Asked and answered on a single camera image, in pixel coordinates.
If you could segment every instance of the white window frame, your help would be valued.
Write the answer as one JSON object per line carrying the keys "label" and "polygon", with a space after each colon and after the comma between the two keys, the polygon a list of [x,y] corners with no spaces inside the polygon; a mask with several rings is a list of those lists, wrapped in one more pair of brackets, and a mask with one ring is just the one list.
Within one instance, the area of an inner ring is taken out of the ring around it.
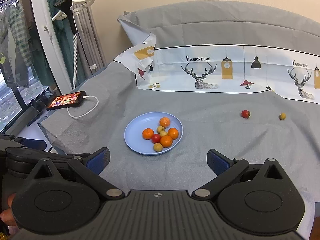
{"label": "white window frame", "polygon": [[36,26],[53,77],[62,94],[72,90],[66,65],[51,22],[47,0],[31,0]]}

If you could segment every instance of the white charging cable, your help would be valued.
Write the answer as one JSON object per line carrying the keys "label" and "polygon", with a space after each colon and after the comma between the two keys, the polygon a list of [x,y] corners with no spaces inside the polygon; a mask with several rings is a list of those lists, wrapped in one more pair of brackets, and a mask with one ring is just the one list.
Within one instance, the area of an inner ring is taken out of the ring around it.
{"label": "white charging cable", "polygon": [[95,97],[95,96],[84,96],[83,98],[95,98],[95,99],[97,100],[97,103],[96,103],[96,105],[95,105],[89,112],[86,112],[85,114],[82,114],[82,115],[80,115],[80,116],[73,116],[73,115],[71,115],[70,112],[69,112],[69,109],[67,108],[67,112],[68,112],[68,114],[69,114],[72,118],[80,118],[80,117],[85,116],[86,114],[89,114],[89,113],[90,113],[91,111],[93,111],[93,110],[97,107],[97,105],[99,104],[99,99],[98,99],[97,97]]}

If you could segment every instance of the teal curtain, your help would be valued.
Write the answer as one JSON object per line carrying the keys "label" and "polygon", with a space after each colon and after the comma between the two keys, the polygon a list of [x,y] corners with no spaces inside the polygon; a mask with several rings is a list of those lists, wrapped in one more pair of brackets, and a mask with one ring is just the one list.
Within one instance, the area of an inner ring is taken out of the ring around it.
{"label": "teal curtain", "polygon": [[[53,17],[59,10],[53,7],[58,0],[48,0],[49,10],[51,17]],[[54,31],[56,33],[58,43],[60,45],[64,62],[68,71],[68,75],[73,83],[73,34],[71,32],[70,24],[67,18],[63,20],[55,20],[52,22]],[[84,70],[78,55],[78,81],[77,84],[81,84],[85,81]]]}

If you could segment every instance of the curtain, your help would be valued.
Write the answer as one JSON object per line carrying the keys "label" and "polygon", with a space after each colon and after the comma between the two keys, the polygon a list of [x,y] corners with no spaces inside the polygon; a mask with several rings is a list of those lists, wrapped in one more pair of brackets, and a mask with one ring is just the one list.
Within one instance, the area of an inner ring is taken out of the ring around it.
{"label": "curtain", "polygon": [[90,71],[90,74],[95,73],[106,65],[106,60],[97,36],[90,7],[80,10],[80,14],[75,16],[75,22],[80,37],[80,42],[78,42],[79,55],[86,60],[89,71],[90,65],[97,65],[97,69]]}
{"label": "curtain", "polygon": [[[59,10],[53,7],[55,2],[58,0],[48,0],[48,5],[53,17]],[[56,33],[58,43],[62,52],[62,56],[67,68],[68,76],[70,78],[71,84],[73,83],[73,34],[70,28],[70,24],[67,18],[63,20],[55,20],[52,22],[54,31]],[[89,76],[85,75],[83,68],[83,61],[78,55],[78,80],[77,84],[81,84]]]}

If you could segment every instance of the deer head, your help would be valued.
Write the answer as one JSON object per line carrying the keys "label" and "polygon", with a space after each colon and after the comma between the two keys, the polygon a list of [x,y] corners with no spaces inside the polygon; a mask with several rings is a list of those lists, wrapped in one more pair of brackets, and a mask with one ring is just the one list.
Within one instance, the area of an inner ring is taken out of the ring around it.
{"label": "deer head", "polygon": [[191,68],[191,71],[188,70],[187,67],[188,67],[189,63],[185,66],[185,69],[184,69],[182,66],[181,66],[181,68],[183,69],[184,72],[186,72],[187,74],[189,74],[189,75],[191,75],[193,78],[195,78],[197,83],[202,83],[202,82],[203,82],[202,80],[203,80],[204,78],[206,78],[207,75],[213,73],[213,71],[215,71],[215,69],[216,69],[216,67],[217,67],[217,64],[216,64],[216,66],[213,68],[212,65],[211,65],[209,62],[207,62],[207,63],[210,65],[210,70],[209,70],[209,72],[208,72],[207,69],[204,68],[204,69],[205,69],[205,72],[201,75],[201,77],[197,77],[196,73],[193,72],[193,68]]}
{"label": "deer head", "polygon": [[290,72],[289,72],[289,69],[288,69],[289,76],[294,80],[294,84],[298,87],[298,89],[299,89],[300,91],[302,91],[302,87],[304,86],[305,82],[307,82],[307,81],[311,78],[312,73],[310,73],[310,75],[309,75],[309,72],[308,72],[308,70],[306,69],[306,70],[307,70],[307,73],[308,73],[308,77],[306,77],[306,75],[304,75],[304,79],[302,79],[301,83],[298,83],[298,79],[297,79],[297,77],[296,77],[297,73],[295,73],[294,76],[293,76],[292,70],[290,70]]}

